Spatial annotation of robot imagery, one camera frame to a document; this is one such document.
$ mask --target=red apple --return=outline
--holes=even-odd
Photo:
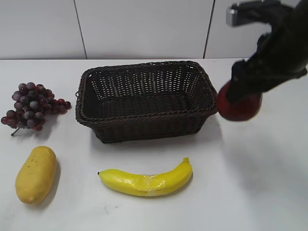
[[[226,98],[229,85],[230,81],[218,94],[217,108],[220,115],[230,121],[246,121],[254,117],[261,107],[262,93],[250,95],[239,103],[231,105]]]

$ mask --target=white table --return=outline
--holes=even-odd
[[[92,67],[149,60],[0,61],[0,116],[12,93],[33,81],[75,106],[81,74]],[[194,60],[214,87],[235,59]],[[308,229],[308,77],[264,95],[259,115],[232,123],[210,117],[197,135],[105,145],[75,120],[74,108],[43,131],[0,129],[0,231],[306,231]],[[15,178],[31,150],[51,147],[61,166],[47,199],[21,203]],[[139,198],[106,188],[97,172],[154,174],[190,157],[192,182],[180,193]]]

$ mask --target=white wall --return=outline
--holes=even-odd
[[[226,25],[236,0],[0,0],[0,59],[202,58],[214,1],[205,58],[251,56],[270,27]]]
[[[88,58],[202,58],[213,0],[76,0]]]
[[[226,24],[226,9],[235,2],[216,0],[205,58],[250,57],[256,51],[261,34],[270,31],[270,26],[261,23],[229,27]],[[299,0],[282,0],[282,3],[295,6]]]
[[[1,0],[0,59],[84,59],[73,0]]]

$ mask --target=woven basket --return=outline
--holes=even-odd
[[[81,77],[76,120],[103,143],[189,135],[217,112],[216,97],[195,62],[97,67]]]

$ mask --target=banana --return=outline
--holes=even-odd
[[[186,157],[174,170],[157,175],[137,175],[117,169],[98,172],[98,175],[113,190],[135,196],[161,196],[185,185],[192,172],[192,165]]]

